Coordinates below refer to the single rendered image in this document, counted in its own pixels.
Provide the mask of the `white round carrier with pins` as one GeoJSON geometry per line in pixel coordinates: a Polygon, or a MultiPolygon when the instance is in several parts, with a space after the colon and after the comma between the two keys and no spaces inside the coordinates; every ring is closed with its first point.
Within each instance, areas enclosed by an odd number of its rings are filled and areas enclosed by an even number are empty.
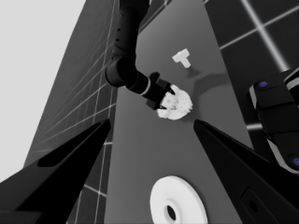
{"type": "Polygon", "coordinates": [[[171,89],[176,93],[176,95],[174,95],[176,97],[176,104],[173,108],[170,108],[170,109],[159,109],[158,108],[157,109],[158,117],[161,119],[171,119],[171,120],[182,119],[184,116],[181,116],[176,112],[176,105],[178,103],[177,93],[182,90],[176,85],[172,85],[171,89]]]}

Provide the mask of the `small white toothed gear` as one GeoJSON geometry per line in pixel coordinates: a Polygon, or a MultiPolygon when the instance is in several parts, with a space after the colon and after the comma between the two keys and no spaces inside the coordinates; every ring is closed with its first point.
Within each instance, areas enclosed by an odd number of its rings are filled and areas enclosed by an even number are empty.
{"type": "Polygon", "coordinates": [[[167,94],[163,99],[163,106],[167,109],[173,108],[176,104],[176,97],[173,94],[167,94]]]}

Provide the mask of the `small white T-shaped piece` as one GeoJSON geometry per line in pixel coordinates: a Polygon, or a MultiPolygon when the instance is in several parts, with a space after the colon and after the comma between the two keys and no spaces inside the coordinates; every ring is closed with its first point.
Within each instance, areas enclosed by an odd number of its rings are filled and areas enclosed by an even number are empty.
{"type": "Polygon", "coordinates": [[[187,49],[179,51],[176,55],[172,57],[175,63],[181,63],[185,68],[189,68],[191,63],[188,60],[190,53],[187,49]]]}

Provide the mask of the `large thick white disc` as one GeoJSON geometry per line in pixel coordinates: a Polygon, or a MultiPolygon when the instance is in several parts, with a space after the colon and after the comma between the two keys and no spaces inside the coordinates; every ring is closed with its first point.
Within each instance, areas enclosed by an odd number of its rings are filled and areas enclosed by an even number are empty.
{"type": "Polygon", "coordinates": [[[153,185],[149,197],[154,224],[207,224],[204,204],[184,179],[169,175],[153,185]]]}

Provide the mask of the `dark robot body with pale edges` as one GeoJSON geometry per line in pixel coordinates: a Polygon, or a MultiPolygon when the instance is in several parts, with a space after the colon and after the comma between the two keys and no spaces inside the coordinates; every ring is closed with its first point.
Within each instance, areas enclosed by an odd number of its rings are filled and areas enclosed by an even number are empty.
{"type": "Polygon", "coordinates": [[[258,80],[249,97],[278,165],[299,176],[299,67],[258,80]]]}

